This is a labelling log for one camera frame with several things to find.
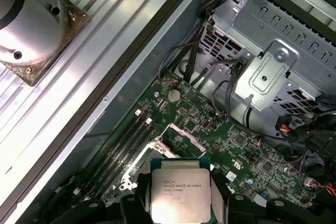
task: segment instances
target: integrated circuit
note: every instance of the integrated circuit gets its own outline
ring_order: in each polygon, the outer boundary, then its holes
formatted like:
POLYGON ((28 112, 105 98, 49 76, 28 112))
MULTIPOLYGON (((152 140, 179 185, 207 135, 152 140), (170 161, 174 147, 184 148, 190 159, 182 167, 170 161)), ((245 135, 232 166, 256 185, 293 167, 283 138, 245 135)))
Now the integrated circuit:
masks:
POLYGON ((242 145, 245 141, 245 138, 242 136, 242 135, 238 135, 236 138, 235 138, 235 141, 236 143, 238 143, 239 145, 242 145))
POLYGON ((263 166, 262 166, 262 168, 265 170, 265 171, 267 171, 267 172, 269 172, 271 169, 272 169, 272 164, 270 163, 270 162, 266 162, 263 166))

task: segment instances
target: black connector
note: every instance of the black connector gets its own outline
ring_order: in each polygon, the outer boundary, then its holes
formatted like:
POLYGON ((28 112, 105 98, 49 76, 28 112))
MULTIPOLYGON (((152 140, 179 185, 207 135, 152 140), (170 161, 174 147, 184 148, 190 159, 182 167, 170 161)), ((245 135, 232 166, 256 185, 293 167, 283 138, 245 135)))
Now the black connector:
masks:
POLYGON ((289 115, 279 116, 277 123, 275 124, 275 129, 280 131, 281 126, 284 124, 285 126, 289 126, 292 121, 292 117, 289 115))
POLYGON ((336 95, 326 95, 322 94, 315 98, 315 101, 318 105, 325 108, 334 109, 336 108, 336 95))

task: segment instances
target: red wire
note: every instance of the red wire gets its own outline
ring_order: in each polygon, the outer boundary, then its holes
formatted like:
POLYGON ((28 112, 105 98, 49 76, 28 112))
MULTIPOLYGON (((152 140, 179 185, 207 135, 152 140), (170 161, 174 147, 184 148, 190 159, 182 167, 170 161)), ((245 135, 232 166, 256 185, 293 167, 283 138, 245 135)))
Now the red wire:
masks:
POLYGON ((288 126, 286 126, 286 125, 284 125, 284 124, 282 124, 282 126, 281 126, 282 128, 284 128, 285 130, 287 130, 287 131, 291 131, 291 128, 290 127, 288 127, 288 126))

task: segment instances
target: green circuit board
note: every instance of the green circuit board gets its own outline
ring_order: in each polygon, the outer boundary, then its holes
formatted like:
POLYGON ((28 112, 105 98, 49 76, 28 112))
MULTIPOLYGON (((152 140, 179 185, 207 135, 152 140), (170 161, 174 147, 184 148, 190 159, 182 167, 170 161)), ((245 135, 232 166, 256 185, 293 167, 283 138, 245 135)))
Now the green circuit board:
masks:
MULTIPOLYGON (((302 190, 296 176, 290 176, 286 172, 294 169, 291 165, 276 165, 263 159, 257 147, 258 140, 253 135, 241 131, 222 116, 216 115, 208 98, 183 80, 178 83, 171 81, 176 79, 179 78, 168 72, 163 81, 154 81, 93 159, 91 166, 89 165, 92 170, 95 166, 92 164, 97 164, 98 159, 102 159, 118 143, 123 131, 129 127, 134 113, 141 110, 155 124, 139 147, 136 147, 139 150, 164 132, 170 123, 174 123, 179 129, 194 136, 206 149, 203 156, 210 157, 211 164, 216 165, 217 171, 226 176, 232 191, 248 196, 258 193, 265 199, 281 197, 296 204, 299 200, 311 200, 314 197, 313 193, 302 190), (169 97, 172 90, 175 96, 169 97)), ((202 155, 202 151, 187 137, 173 129, 166 130, 162 137, 162 142, 180 157, 202 155)), ((266 144, 263 149, 269 158, 282 160, 282 155, 266 144)))

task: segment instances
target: screw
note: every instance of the screw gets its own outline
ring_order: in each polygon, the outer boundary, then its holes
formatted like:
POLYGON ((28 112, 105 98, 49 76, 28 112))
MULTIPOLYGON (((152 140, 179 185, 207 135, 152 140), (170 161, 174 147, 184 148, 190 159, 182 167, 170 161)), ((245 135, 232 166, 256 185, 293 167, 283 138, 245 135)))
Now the screw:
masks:
POLYGON ((285 205, 285 203, 283 203, 282 201, 280 200, 276 200, 274 201, 274 205, 278 206, 278 207, 283 207, 285 205))
POLYGON ((22 58, 22 53, 20 51, 14 53, 14 59, 19 60, 22 58))
POLYGON ((286 54, 283 52, 283 51, 280 51, 276 54, 276 57, 279 59, 279 60, 282 60, 284 57, 286 56, 286 54))
POLYGON ((242 195, 236 195, 235 199, 236 200, 244 200, 244 197, 242 195))

